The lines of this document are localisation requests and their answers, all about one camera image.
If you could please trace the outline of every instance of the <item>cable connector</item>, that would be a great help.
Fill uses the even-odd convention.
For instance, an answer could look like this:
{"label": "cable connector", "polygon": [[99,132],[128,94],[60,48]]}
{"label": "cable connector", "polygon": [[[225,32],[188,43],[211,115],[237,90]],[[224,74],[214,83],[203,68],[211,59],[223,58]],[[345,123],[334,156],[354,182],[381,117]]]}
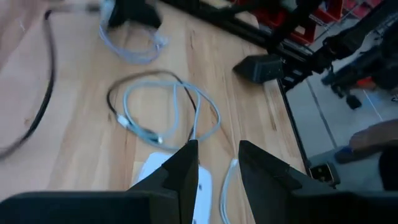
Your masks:
{"label": "cable connector", "polygon": [[147,129],[147,128],[144,128],[144,131],[145,131],[147,134],[150,134],[150,135],[155,136],[155,137],[153,137],[153,138],[148,138],[148,140],[150,140],[150,141],[152,141],[153,143],[156,143],[156,144],[162,144],[162,143],[163,143],[163,138],[160,137],[160,136],[159,136],[158,134],[156,134],[155,132],[153,132],[153,131],[151,131],[151,130],[149,130],[149,129]]}
{"label": "cable connector", "polygon": [[236,167],[237,164],[238,164],[238,160],[237,159],[232,159],[232,161],[231,161],[232,167]]}
{"label": "cable connector", "polygon": [[122,127],[130,129],[131,123],[125,116],[118,114],[116,115],[116,120]]}

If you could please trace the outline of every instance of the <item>white cable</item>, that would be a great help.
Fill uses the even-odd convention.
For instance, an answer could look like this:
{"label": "white cable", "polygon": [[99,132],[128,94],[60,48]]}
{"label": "white cable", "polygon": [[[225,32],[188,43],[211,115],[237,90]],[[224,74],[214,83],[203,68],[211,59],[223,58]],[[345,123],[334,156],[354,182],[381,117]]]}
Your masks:
{"label": "white cable", "polygon": [[153,33],[147,29],[144,29],[144,32],[149,36],[151,41],[153,41],[152,47],[142,52],[132,52],[130,50],[117,47],[111,42],[108,34],[105,31],[105,24],[105,22],[102,22],[99,26],[99,36],[104,41],[105,45],[107,45],[114,53],[116,53],[119,57],[123,58],[126,62],[131,64],[151,63],[151,61],[157,59],[162,49],[168,43],[167,39],[160,36],[158,33]]}
{"label": "white cable", "polygon": [[[159,86],[159,87],[172,87],[173,88],[173,105],[174,105],[174,110],[175,110],[175,117],[174,117],[174,124],[173,126],[167,130],[164,133],[153,133],[152,131],[148,131],[147,129],[144,129],[140,127],[132,118],[129,112],[129,107],[128,107],[128,98],[131,92],[137,88],[141,87],[154,87],[154,86]],[[178,127],[178,121],[179,121],[179,114],[178,114],[178,101],[177,101],[177,87],[185,87],[191,91],[194,91],[197,95],[197,110],[195,113],[195,119],[193,122],[193,133],[192,133],[192,139],[197,138],[197,126],[198,126],[198,118],[199,118],[199,113],[200,113],[200,106],[201,106],[201,97],[204,97],[210,105],[214,108],[217,114],[217,124],[209,130],[207,133],[204,135],[200,136],[197,138],[198,141],[203,141],[209,136],[211,136],[214,132],[217,131],[217,129],[221,125],[221,115],[220,111],[218,110],[217,106],[215,105],[214,101],[210,99],[208,95],[206,95],[203,91],[201,91],[199,88],[196,86],[186,83],[186,82],[168,82],[168,81],[148,81],[144,80],[141,82],[136,82],[129,87],[127,87],[126,91],[124,92],[123,96],[123,108],[124,108],[124,115],[118,114],[117,115],[117,120],[118,123],[125,127],[126,129],[132,131],[134,134],[136,134],[138,137],[140,137],[143,141],[146,143],[159,147],[162,149],[167,149],[170,151],[177,151],[180,149],[180,147],[176,146],[168,146],[163,143],[164,139],[171,136],[175,130]]]}
{"label": "white cable", "polygon": [[231,174],[234,172],[236,164],[238,164],[237,159],[232,159],[231,163],[229,164],[228,171],[226,173],[223,188],[221,189],[221,197],[220,197],[220,214],[221,219],[223,220],[224,224],[231,224],[228,219],[228,213],[226,210],[226,199],[228,194],[228,185],[231,179]]}
{"label": "white cable", "polygon": [[101,5],[101,24],[99,25],[99,36],[114,53],[123,58],[126,62],[131,64],[148,64],[155,60],[162,49],[168,44],[168,40],[162,37],[157,32],[149,29],[143,29],[144,33],[153,42],[152,46],[142,52],[132,52],[122,47],[115,46],[106,32],[109,18],[111,17],[114,8],[114,1],[105,0]]}

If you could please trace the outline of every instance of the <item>gray floor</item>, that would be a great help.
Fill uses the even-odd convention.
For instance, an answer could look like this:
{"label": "gray floor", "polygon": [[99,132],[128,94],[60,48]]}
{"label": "gray floor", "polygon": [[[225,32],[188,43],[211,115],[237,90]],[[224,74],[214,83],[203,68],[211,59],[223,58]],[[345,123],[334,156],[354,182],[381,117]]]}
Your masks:
{"label": "gray floor", "polygon": [[[344,26],[352,26],[352,23],[350,24],[348,21]],[[335,27],[328,34],[333,35],[340,30],[340,27]],[[369,34],[357,52],[369,49],[374,44],[374,38],[374,34]],[[322,39],[314,43],[311,48],[316,50],[321,44]],[[334,62],[335,71],[354,60],[357,54]],[[392,102],[392,96],[387,93],[355,90],[353,93],[362,101],[363,105],[360,109],[353,111],[344,99],[339,99],[329,87],[322,85],[323,76],[314,74],[287,93],[308,157],[347,145],[354,133],[372,124],[398,118],[398,103]]]}
{"label": "gray floor", "polygon": [[[347,21],[343,27],[352,26]],[[340,27],[329,31],[328,35],[339,33]],[[374,44],[375,35],[369,35],[358,51],[369,49]],[[318,49],[322,39],[311,48]],[[333,63],[335,71],[350,63],[357,54]],[[341,184],[340,190],[382,190],[378,172],[380,154],[361,161],[340,165],[334,160],[334,153],[340,146],[346,146],[350,137],[372,124],[398,118],[398,103],[392,102],[393,96],[383,91],[355,90],[353,93],[361,100],[362,107],[351,110],[345,100],[339,99],[329,87],[323,86],[324,75],[314,74],[287,93],[298,133],[304,150],[313,165],[331,162],[335,165]]]}

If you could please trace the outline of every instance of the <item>brown object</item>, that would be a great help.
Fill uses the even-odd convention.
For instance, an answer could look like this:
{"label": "brown object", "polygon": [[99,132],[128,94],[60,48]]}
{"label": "brown object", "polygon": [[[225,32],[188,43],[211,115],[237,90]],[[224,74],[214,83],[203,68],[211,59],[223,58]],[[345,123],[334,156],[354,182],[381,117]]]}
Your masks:
{"label": "brown object", "polygon": [[354,153],[378,151],[380,146],[398,146],[398,119],[381,122],[355,133],[349,140]]}
{"label": "brown object", "polygon": [[[230,160],[238,156],[239,140],[247,139],[304,171],[277,82],[265,87],[252,85],[232,72],[245,56],[265,52],[166,4],[159,2],[158,7],[164,22],[160,33],[169,38],[169,45],[149,65],[128,65],[115,56],[98,36],[98,16],[52,16],[58,66],[53,97],[32,138],[0,161],[0,198],[28,190],[128,189],[149,154],[164,151],[122,128],[107,108],[105,94],[116,79],[155,68],[171,70],[206,91],[220,109],[220,130],[199,145],[201,165],[213,179],[211,223],[222,223],[218,206],[221,186]],[[256,24],[254,17],[242,16]],[[116,44],[126,47],[147,42],[135,35],[129,41],[126,37],[123,28],[111,34]],[[40,16],[0,71],[1,146],[19,136],[32,121],[47,86],[47,72]],[[120,88],[114,99],[120,112],[123,93]],[[174,139],[166,142],[182,146],[194,112],[183,90],[178,97],[180,126]],[[129,101],[131,114],[141,125],[154,131],[172,125],[172,90],[139,89]],[[203,102],[198,135],[215,122],[214,111]],[[231,223],[254,223],[239,171],[231,178],[228,215]]]}

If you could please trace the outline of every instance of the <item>black cable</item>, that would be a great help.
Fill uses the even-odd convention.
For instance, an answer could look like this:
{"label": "black cable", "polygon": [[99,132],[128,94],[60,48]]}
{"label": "black cable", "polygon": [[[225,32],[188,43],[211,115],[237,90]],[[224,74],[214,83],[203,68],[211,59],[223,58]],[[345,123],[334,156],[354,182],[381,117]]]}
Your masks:
{"label": "black cable", "polygon": [[47,85],[47,90],[45,91],[43,102],[42,102],[42,104],[39,108],[39,111],[37,112],[32,124],[31,124],[31,126],[26,131],[26,133],[22,137],[17,139],[14,143],[12,143],[10,146],[0,147],[0,160],[3,160],[6,157],[10,156],[12,153],[14,153],[18,148],[20,148],[31,137],[31,135],[37,129],[40,121],[43,118],[45,110],[47,109],[47,106],[49,105],[49,102],[51,99],[51,94],[52,94],[53,88],[54,88],[55,72],[56,72],[54,39],[53,39],[52,29],[51,29],[51,25],[50,25],[50,21],[49,21],[49,17],[51,15],[51,13],[52,13],[52,11],[48,10],[44,14],[44,34],[47,39],[47,43],[49,44],[50,72],[49,72],[49,84]]}
{"label": "black cable", "polygon": [[[141,73],[130,74],[130,75],[128,75],[128,76],[126,76],[126,77],[124,77],[124,78],[122,78],[122,79],[116,80],[116,81],[110,86],[110,88],[109,88],[109,90],[108,90],[108,92],[107,92],[107,94],[106,94],[106,103],[108,104],[109,109],[112,111],[112,113],[113,113],[115,116],[118,115],[118,112],[115,110],[114,106],[113,106],[112,103],[111,103],[111,93],[112,93],[112,91],[113,91],[114,89],[116,89],[117,87],[119,87],[121,84],[123,84],[123,83],[125,83],[125,82],[128,82],[128,81],[131,81],[131,80],[135,80],[135,79],[137,79],[137,78],[142,78],[142,77],[146,77],[146,76],[149,76],[149,75],[161,75],[161,74],[171,75],[171,76],[174,77],[179,83],[182,83],[182,80],[181,80],[180,77],[178,77],[178,76],[177,76],[176,74],[174,74],[173,72],[167,71],[167,70],[151,70],[151,71],[146,71],[146,72],[141,72]],[[185,88],[185,87],[184,87],[184,90],[185,90],[185,92],[187,92],[187,95],[188,95],[188,97],[189,97],[189,100],[191,101],[193,110],[194,110],[195,112],[197,112],[197,106],[196,106],[196,104],[195,104],[195,102],[194,102],[194,100],[193,100],[193,98],[192,98],[190,92],[189,92],[188,89]],[[192,126],[192,128],[191,128],[191,131],[189,132],[188,140],[187,140],[187,141],[189,141],[189,140],[191,139],[192,134],[193,134],[193,126]]]}

